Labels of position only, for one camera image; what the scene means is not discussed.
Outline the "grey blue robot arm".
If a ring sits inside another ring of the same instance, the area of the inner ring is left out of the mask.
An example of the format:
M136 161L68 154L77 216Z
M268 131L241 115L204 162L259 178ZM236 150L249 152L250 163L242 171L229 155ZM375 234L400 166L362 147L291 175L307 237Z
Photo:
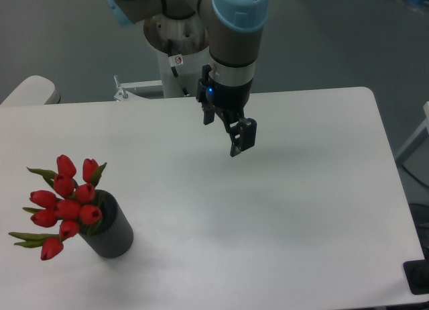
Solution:
M166 97L194 97L203 122L223 121L232 156L253 147L257 123L244 108L269 0L107 0L121 25L143 24Z

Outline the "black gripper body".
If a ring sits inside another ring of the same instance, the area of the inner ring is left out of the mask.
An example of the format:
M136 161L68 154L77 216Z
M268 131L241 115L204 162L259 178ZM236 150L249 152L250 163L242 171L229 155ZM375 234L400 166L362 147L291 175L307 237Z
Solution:
M244 111L244 107L249 100L251 89L250 80L240 86L227 86L218 83L211 76L213 71L209 64L202 67L202 76L198 80L196 100L203 106L211 106L217 114L220 109L232 111Z

